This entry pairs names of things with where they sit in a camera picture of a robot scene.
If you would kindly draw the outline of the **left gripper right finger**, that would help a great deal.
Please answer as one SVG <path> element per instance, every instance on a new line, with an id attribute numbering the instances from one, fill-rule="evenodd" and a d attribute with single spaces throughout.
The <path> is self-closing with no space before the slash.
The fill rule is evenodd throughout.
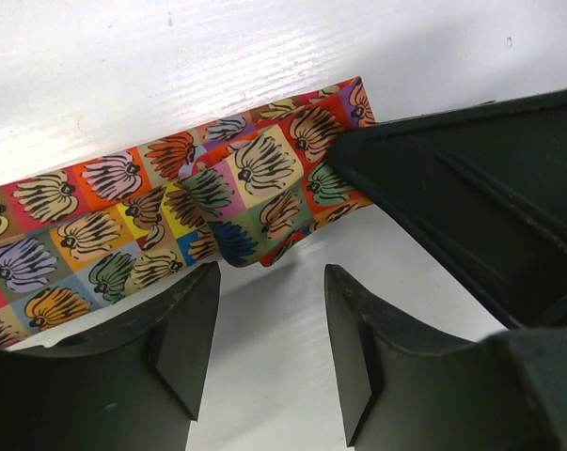
<path id="1" fill-rule="evenodd" d="M 324 270 L 345 439 L 356 450 L 567 450 L 567 329 L 471 342 Z"/>

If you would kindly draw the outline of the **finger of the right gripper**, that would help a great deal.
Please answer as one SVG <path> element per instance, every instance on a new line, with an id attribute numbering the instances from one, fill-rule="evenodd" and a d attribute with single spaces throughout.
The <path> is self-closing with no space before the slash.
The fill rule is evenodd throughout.
<path id="1" fill-rule="evenodd" d="M 567 327 L 567 88 L 345 132 L 329 162 L 504 326 Z"/>

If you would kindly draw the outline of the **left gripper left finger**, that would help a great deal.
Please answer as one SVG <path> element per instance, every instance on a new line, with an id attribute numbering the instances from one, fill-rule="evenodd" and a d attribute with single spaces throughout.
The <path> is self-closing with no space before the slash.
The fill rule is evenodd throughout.
<path id="1" fill-rule="evenodd" d="M 221 273 L 207 263 L 51 348 L 0 350 L 0 450 L 182 450 L 197 420 Z"/>

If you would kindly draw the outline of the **colourful squares patterned tie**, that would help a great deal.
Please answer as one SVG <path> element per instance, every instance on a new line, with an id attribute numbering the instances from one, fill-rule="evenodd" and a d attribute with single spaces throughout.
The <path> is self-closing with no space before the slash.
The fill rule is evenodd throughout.
<path id="1" fill-rule="evenodd" d="M 0 186 L 0 349 L 209 257 L 271 266 L 368 206 L 328 164 L 360 78 Z"/>

